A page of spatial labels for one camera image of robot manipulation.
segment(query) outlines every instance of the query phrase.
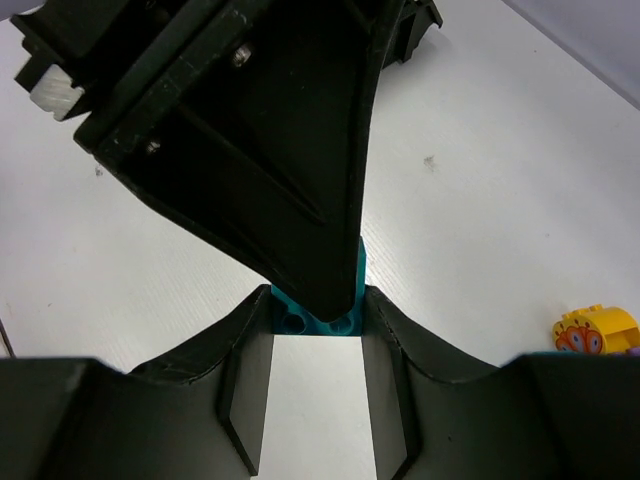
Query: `screw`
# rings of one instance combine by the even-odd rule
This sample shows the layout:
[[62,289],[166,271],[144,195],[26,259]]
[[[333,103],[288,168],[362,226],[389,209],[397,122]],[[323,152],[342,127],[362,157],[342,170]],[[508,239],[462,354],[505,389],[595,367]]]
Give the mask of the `screw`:
[[251,50],[251,46],[248,43],[245,43],[233,52],[233,55],[231,56],[231,65],[236,68],[242,67],[249,61],[252,54],[253,51]]
[[148,144],[147,147],[145,148],[145,151],[147,152],[147,155],[153,155],[154,153],[156,153],[158,150],[160,150],[160,142],[157,140],[151,140]]

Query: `blue plastic block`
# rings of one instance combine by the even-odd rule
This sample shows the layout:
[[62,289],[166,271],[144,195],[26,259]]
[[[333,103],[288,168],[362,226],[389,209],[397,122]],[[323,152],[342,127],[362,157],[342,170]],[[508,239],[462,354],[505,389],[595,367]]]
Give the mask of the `blue plastic block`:
[[360,239],[358,274],[356,278],[356,303],[349,313],[334,322],[325,323],[291,300],[278,287],[272,285],[271,293],[284,305],[276,309],[273,333],[277,335],[329,335],[333,337],[359,337],[362,335],[362,300],[367,267],[367,252]]

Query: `black object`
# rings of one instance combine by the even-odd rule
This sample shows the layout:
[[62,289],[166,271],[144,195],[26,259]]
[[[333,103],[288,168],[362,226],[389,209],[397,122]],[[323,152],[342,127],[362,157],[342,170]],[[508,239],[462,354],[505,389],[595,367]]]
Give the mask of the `black object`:
[[[93,360],[0,361],[0,478],[248,479],[257,474],[274,298],[123,375]],[[640,358],[487,365],[365,296],[379,480],[635,478]]]
[[[13,22],[18,82],[54,111],[79,96],[59,118],[91,111],[76,140],[142,201],[322,321],[353,307],[378,75],[433,2],[49,0]],[[52,65],[66,91],[38,87]]]

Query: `white tabletop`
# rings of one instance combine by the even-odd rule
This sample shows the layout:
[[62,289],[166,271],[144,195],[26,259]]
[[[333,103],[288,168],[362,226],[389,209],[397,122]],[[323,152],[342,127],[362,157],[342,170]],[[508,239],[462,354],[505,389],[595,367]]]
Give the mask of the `white tabletop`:
[[[499,0],[437,4],[380,81],[369,283],[493,363],[570,309],[640,315],[640,112]],[[0,318],[18,355],[130,369],[261,280],[97,171],[13,83],[26,58],[0,25]],[[358,339],[276,339],[259,479],[303,478],[375,478]]]

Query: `yellow toy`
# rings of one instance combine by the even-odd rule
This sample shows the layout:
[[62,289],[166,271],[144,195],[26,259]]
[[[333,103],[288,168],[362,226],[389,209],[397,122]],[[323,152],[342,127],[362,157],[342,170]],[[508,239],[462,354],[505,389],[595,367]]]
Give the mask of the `yellow toy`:
[[640,330],[621,308],[594,305],[565,313],[553,326],[553,340],[560,351],[626,353],[640,346]]

